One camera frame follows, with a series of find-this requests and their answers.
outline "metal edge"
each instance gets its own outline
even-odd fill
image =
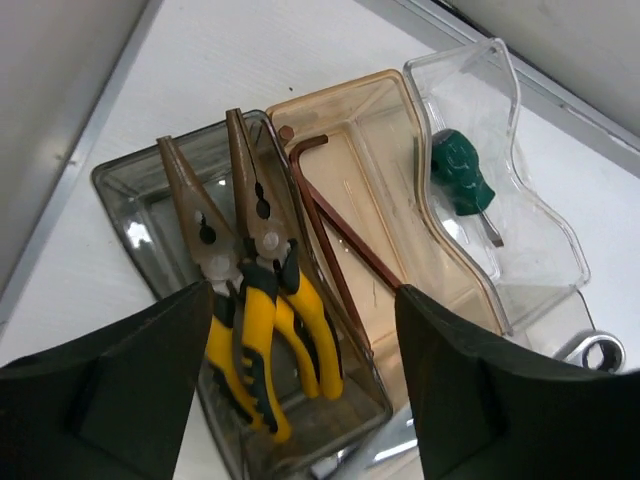
[[[431,0],[356,1],[423,43],[430,34],[429,29],[425,28],[425,22],[441,30],[458,45],[475,43],[487,38],[473,26]],[[447,44],[439,45],[438,48],[453,48],[454,46]],[[557,122],[551,121],[551,123],[598,151],[631,175],[640,178],[640,137],[618,125],[534,66],[518,58],[513,52],[512,60],[518,80],[529,87],[532,92],[550,102],[546,109],[541,108],[540,110],[548,111],[550,107],[556,110],[554,114],[568,114],[580,126],[578,128],[576,125],[568,126],[566,118],[557,119]],[[536,111],[536,113],[545,116],[543,112]],[[594,136],[594,130],[601,135]],[[602,142],[597,144],[603,138],[607,139],[608,144],[602,145]]]
[[[106,123],[111,108],[127,78],[129,69],[136,60],[140,47],[146,39],[161,4],[162,0],[149,0],[129,33],[129,39],[125,43],[115,67],[109,75],[102,93],[69,156],[60,179],[11,274],[9,282],[0,297],[0,339],[53,231],[53,227],[71,195],[78,175]]]

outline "plastic tray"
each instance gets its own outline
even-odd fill
[[[273,173],[289,202],[290,224],[296,224],[299,208],[289,194],[283,176],[282,151],[273,140],[273,128],[263,112],[245,114],[261,159]],[[231,224],[235,215],[224,122],[176,139],[205,188]],[[157,148],[127,155],[100,165],[93,182],[113,227],[134,264],[158,298],[171,294],[199,278],[182,241],[167,179]],[[306,244],[303,231],[298,238]],[[301,255],[303,268],[317,268]],[[307,465],[359,441],[385,422],[391,406],[377,373],[357,343],[352,329],[343,321],[328,288],[316,285],[336,324],[345,370],[345,391],[337,401],[309,400],[300,391],[295,360],[278,337],[274,339],[272,365],[277,369],[276,391],[292,423],[294,436],[276,446],[265,430],[252,432],[240,424],[228,404],[216,392],[206,362],[199,378],[198,392],[209,426],[233,478],[280,478],[303,470]],[[243,476],[245,466],[249,477]]]
[[[326,134],[329,142],[301,157],[302,170],[340,215],[399,279],[450,310],[502,333],[502,325],[478,280],[459,261],[457,246],[417,208],[414,165],[424,136],[402,76],[393,70],[275,105],[267,110],[277,130],[293,129],[287,149]],[[395,333],[393,294],[373,276],[346,242],[326,226],[395,409],[408,401]],[[326,275],[329,270],[320,259]]]
[[[589,269],[571,227],[528,186],[514,142],[520,89],[506,46],[490,39],[410,60],[404,74],[425,129],[459,130],[478,151],[480,170],[496,192],[486,213],[504,247],[488,241],[477,215],[455,215],[429,183],[428,169],[426,201],[491,278],[510,329],[521,329],[585,285]]]

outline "yellow handle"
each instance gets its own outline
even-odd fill
[[[276,301],[275,327],[291,345],[296,355],[302,391],[307,397],[316,398],[320,395],[318,352],[300,317],[294,314],[281,297]]]
[[[324,304],[309,279],[298,271],[299,286],[287,300],[302,318],[318,351],[320,387],[325,397],[335,400],[342,395],[342,364],[338,336],[324,315]]]
[[[276,398],[271,377],[271,344],[276,321],[277,278],[257,264],[241,267],[246,285],[244,324],[242,327],[242,364],[244,383],[254,399],[256,410],[269,427],[276,443],[291,436],[287,421]]]
[[[232,328],[235,303],[219,294],[214,296],[214,316],[209,329],[206,356],[213,368],[213,380],[220,394],[227,399],[238,416],[252,429],[262,425],[262,418],[253,406],[253,400],[240,381],[233,364]]]

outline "black object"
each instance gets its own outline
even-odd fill
[[[425,478],[640,478],[640,372],[543,357],[411,286],[396,323]]]
[[[0,478],[172,478],[212,308],[195,283],[0,369]]]

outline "green screwdriver handle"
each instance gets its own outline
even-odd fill
[[[432,145],[431,180],[442,187],[456,215],[484,212],[496,194],[482,176],[475,147],[462,133],[448,128],[433,135]]]

